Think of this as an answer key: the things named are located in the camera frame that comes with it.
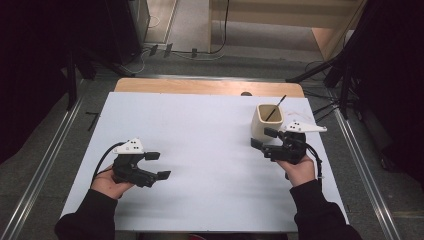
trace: white cup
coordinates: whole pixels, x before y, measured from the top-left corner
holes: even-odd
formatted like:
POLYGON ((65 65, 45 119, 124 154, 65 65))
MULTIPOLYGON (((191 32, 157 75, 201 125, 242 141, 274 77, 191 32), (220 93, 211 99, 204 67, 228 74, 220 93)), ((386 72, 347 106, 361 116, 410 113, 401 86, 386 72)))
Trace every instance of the white cup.
POLYGON ((253 114, 251 124, 252 137, 261 142, 271 141, 273 137, 265 135, 264 129, 269 127, 278 131, 283 121, 283 112, 276 104, 259 104, 256 106, 255 114, 253 114))

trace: white tabletop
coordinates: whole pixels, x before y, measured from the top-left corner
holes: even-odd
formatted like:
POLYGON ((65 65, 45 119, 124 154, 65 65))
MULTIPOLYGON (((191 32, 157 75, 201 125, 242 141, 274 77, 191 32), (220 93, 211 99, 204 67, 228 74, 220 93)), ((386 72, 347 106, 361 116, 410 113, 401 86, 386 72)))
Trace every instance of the white tabletop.
MULTIPOLYGON (((104 152, 115 143, 138 137, 146 152, 161 153, 159 160, 142 160, 139 167, 172 173, 152 188, 133 187, 124 194, 116 209, 116 230, 297 231, 293 221, 296 208, 284 171, 250 147, 250 123, 256 105, 279 100, 110 93, 62 215, 76 211, 104 152)), ((280 107, 285 117, 283 126, 293 120, 315 124, 306 98, 286 98, 280 107)), ((307 133, 306 137, 323 160, 325 197, 343 210, 319 133, 307 133)), ((110 153, 101 169, 115 158, 110 153)))

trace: black sleeve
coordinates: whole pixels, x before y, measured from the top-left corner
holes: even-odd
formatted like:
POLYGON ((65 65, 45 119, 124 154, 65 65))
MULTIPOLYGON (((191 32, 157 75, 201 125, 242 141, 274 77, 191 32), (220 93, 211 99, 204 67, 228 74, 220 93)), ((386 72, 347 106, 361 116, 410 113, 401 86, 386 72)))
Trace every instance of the black sleeve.
POLYGON ((327 202, 317 180, 290 190, 296 203, 294 220, 299 231, 299 240, 362 239, 346 220, 336 203, 327 202))
POLYGON ((95 190, 88 190, 75 213, 64 215, 55 226, 60 240, 115 238, 115 208, 118 201, 95 190))

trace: gray floor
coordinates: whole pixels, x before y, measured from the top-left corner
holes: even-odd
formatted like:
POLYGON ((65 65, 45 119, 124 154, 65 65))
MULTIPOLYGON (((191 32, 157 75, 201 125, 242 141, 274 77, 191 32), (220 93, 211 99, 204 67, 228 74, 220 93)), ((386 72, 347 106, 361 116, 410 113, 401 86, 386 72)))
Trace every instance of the gray floor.
MULTIPOLYGON (((173 30, 178 29, 179 15, 186 16, 182 13, 182 10, 177 11, 173 30)), ((172 41, 174 41, 175 46, 182 48, 183 44, 178 45, 177 38, 173 38, 175 37, 173 30, 171 30, 169 38, 170 40, 174 39, 172 41)), ((307 33, 307 29, 300 30, 303 33, 298 34, 298 41, 295 35, 291 35, 291 41, 297 41, 299 46, 291 50, 287 47, 286 50, 290 53, 287 56, 280 52, 280 57, 275 57, 275 55, 267 57, 266 54, 263 54, 254 58, 238 55, 234 53, 236 50, 230 49, 227 52, 227 48, 225 48, 225 56, 219 60, 192 61, 176 55, 163 58, 163 54, 158 53, 152 57, 144 56, 144 70, 137 76, 212 76, 239 77, 245 80, 256 78, 258 81, 268 82, 284 81, 284 79, 303 73, 309 62, 319 60, 317 46, 313 44, 313 39, 311 39, 312 35, 307 33)), ((288 33, 300 30, 291 29, 288 30, 288 33)), ((232 38, 236 38, 235 33, 236 31, 231 32, 231 34, 234 34, 232 38)), ((196 36, 202 38, 203 35, 195 35, 189 31, 185 36, 192 39, 193 44, 202 42, 202 40, 196 39, 196 36)), ((254 36, 250 38, 252 41, 249 43, 250 45, 255 45, 254 36)), ((234 42, 230 41, 229 44, 233 49, 237 48, 237 44, 234 42)), ((141 60, 138 59, 127 67, 134 71, 141 69, 141 60)), ((82 100, 75 119, 60 146, 50 173, 38 198, 32 205, 17 239, 56 239, 53 233, 54 224, 60 216, 66 196, 93 132, 92 129, 88 130, 93 122, 93 115, 86 112, 101 112, 107 94, 113 91, 119 79, 119 76, 102 66, 97 66, 97 69, 98 74, 95 80, 84 80, 81 85, 80 97, 82 100), (85 94, 81 91, 83 88, 86 89, 85 94)), ((327 89, 319 81, 323 77, 322 74, 314 76, 318 81, 307 80, 302 82, 301 85, 305 90, 326 95, 327 89)), ((313 110, 328 104, 326 99, 316 97, 308 97, 308 99, 313 110)), ((14 157, 0 165, 0 232, 5 230, 15 206, 25 193, 32 176, 54 138, 54 134, 66 114, 66 104, 67 97, 65 95, 35 129, 25 146, 14 157)), ((353 131, 367 165, 372 171, 383 199, 394 216, 395 225, 402 239, 424 239, 422 237, 424 236, 424 195, 419 184, 402 172, 389 173, 383 170, 379 163, 378 152, 366 128, 357 120, 353 112, 349 112, 349 116, 349 123, 353 126, 353 131)), ((327 133, 321 134, 321 137, 343 203, 347 209, 349 222, 364 239, 386 239, 337 118, 334 114, 331 114, 320 122, 320 125, 325 125, 329 129, 327 133)), ((117 235, 117 239, 134 239, 134 237, 133 233, 118 233, 117 235)), ((296 239, 296 234, 291 234, 290 238, 296 239)))

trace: human hand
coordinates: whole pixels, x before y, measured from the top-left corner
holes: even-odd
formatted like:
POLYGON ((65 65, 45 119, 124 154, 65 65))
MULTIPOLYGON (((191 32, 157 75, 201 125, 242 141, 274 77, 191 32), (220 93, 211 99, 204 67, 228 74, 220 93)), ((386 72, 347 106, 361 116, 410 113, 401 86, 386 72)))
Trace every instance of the human hand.
POLYGON ((305 155, 298 164, 293 165, 287 161, 276 161, 287 173, 293 187, 297 187, 315 179, 314 161, 305 155))
POLYGON ((134 184, 128 182, 115 183, 112 176, 113 170, 111 165, 96 176, 93 184, 91 184, 91 189, 103 193, 110 198, 119 199, 125 191, 134 186, 134 184))

